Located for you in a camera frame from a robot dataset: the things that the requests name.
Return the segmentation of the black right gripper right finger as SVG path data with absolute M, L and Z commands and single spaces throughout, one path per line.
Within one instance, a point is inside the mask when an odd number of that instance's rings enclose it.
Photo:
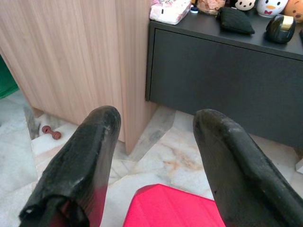
M 300 227 L 303 200 L 251 136 L 219 111 L 197 111 L 193 132 L 227 227 Z

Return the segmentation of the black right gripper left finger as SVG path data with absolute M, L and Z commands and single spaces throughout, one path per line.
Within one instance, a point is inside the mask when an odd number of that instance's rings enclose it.
M 19 214 L 22 227 L 98 227 L 101 224 L 121 116 L 93 110 L 43 171 Z

